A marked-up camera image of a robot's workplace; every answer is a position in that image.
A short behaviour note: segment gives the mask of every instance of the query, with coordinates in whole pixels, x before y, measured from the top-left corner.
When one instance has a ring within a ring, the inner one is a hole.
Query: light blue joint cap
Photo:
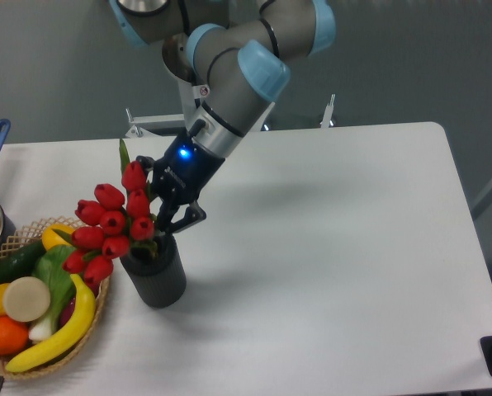
[[[336,38],[334,12],[326,0],[312,0],[315,7],[315,38],[310,54],[330,47]]]
[[[290,80],[290,69],[255,40],[239,50],[238,60],[253,90],[265,101],[276,101]]]
[[[125,35],[125,38],[129,41],[129,43],[136,48],[147,46],[148,44],[142,40],[140,35],[136,33],[136,31],[127,21],[125,15],[121,11],[120,7],[117,5],[116,0],[108,0],[108,3],[111,5],[112,11],[114,12],[114,15],[116,15],[117,22],[120,24],[121,31],[123,31],[123,34]]]
[[[201,40],[202,36],[208,31],[212,31],[213,29],[224,29],[224,27],[216,25],[214,23],[206,23],[205,25],[198,26],[187,39],[187,48],[186,48],[186,56],[189,64],[195,70],[195,52],[196,46],[198,42]]]

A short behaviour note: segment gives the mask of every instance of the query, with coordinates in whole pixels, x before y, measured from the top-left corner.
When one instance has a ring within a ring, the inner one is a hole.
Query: yellow banana
[[[65,353],[86,334],[96,311],[93,292],[77,274],[70,275],[75,285],[75,310],[70,320],[53,336],[39,342],[12,358],[6,365],[10,373],[23,371],[42,365]]]

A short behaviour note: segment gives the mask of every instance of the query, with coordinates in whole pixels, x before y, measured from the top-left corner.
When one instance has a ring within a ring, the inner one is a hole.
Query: woven basket
[[[24,226],[22,227],[22,229],[17,230],[14,235],[7,237],[7,241],[2,244],[0,248],[0,260],[2,260],[4,257],[9,256],[11,253],[15,252],[21,246],[39,240],[43,231],[48,226],[55,223],[67,224],[74,228],[79,228],[84,225],[83,223],[81,223],[79,220],[76,219],[59,217],[57,219],[54,218],[42,219],[38,222],[32,223],[31,225]],[[43,375],[47,375],[49,373],[53,373],[54,371],[66,365],[70,360],[72,360],[81,351],[81,349],[83,349],[84,344],[87,342],[88,338],[90,338],[90,335],[92,334],[92,332],[97,326],[97,321],[101,316],[103,306],[105,304],[109,283],[110,283],[110,277],[106,278],[100,285],[99,294],[97,295],[96,298],[96,314],[92,321],[91,327],[88,329],[84,337],[77,344],[73,346],[73,348],[64,358],[53,364],[41,365],[39,367],[36,367],[35,369],[18,374],[7,372],[4,369],[4,367],[6,366],[8,360],[0,359],[0,375],[7,380],[31,380],[34,378],[41,377]]]

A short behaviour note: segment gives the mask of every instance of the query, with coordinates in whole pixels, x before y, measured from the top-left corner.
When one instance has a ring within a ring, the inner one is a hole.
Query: cucumber
[[[12,255],[0,261],[0,284],[12,282],[23,276],[30,276],[37,260],[46,253],[42,241],[18,248]]]

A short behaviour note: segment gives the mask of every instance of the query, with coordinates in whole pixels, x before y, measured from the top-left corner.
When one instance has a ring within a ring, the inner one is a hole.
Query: black cylindrical cup
[[[158,245],[159,255],[155,260],[131,251],[120,261],[141,299],[148,306],[165,308],[182,297],[187,281],[174,237],[168,234]]]

